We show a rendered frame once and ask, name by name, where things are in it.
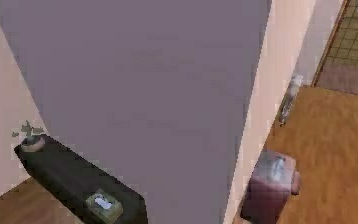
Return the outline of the grey slim floor object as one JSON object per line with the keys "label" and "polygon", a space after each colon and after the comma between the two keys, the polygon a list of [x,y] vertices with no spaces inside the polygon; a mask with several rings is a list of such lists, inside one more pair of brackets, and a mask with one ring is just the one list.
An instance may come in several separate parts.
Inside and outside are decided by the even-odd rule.
{"label": "grey slim floor object", "polygon": [[291,78],[281,106],[281,111],[279,115],[280,125],[284,125],[286,123],[286,120],[293,106],[293,101],[299,92],[302,82],[303,82],[302,75],[296,74]]}

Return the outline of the small potted house plant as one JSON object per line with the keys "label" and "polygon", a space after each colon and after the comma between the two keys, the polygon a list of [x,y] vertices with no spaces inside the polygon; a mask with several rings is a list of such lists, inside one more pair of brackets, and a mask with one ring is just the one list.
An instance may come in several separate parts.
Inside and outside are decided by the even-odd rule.
{"label": "small potted house plant", "polygon": [[20,144],[20,148],[24,152],[36,152],[45,145],[45,140],[42,135],[45,133],[42,127],[34,127],[28,120],[21,125],[19,132],[12,132],[13,138],[18,137],[21,133],[25,134],[25,138]]}

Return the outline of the dark red bin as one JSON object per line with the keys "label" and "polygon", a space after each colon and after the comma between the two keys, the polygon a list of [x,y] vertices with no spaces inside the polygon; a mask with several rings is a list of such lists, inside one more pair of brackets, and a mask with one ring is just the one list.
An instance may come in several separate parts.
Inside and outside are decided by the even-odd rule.
{"label": "dark red bin", "polygon": [[277,224],[288,198],[300,192],[296,160],[263,149],[254,167],[240,216],[252,224]]}

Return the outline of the green tissue box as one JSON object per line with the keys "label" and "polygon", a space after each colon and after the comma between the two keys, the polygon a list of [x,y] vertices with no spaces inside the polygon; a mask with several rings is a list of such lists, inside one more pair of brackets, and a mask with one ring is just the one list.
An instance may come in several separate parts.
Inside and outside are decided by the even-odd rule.
{"label": "green tissue box", "polygon": [[123,214],[122,203],[102,189],[89,196],[85,203],[105,224],[114,224]]}

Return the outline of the black console table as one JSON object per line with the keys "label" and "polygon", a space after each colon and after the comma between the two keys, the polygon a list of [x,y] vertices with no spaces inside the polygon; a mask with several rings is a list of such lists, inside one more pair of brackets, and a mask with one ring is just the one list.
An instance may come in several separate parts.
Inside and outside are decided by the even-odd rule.
{"label": "black console table", "polygon": [[[24,150],[24,144],[14,151],[25,170],[84,224],[148,224],[144,198],[121,181],[94,164],[42,134],[45,144],[35,152]],[[109,220],[109,212],[98,205],[93,196],[103,195],[123,212]]]}

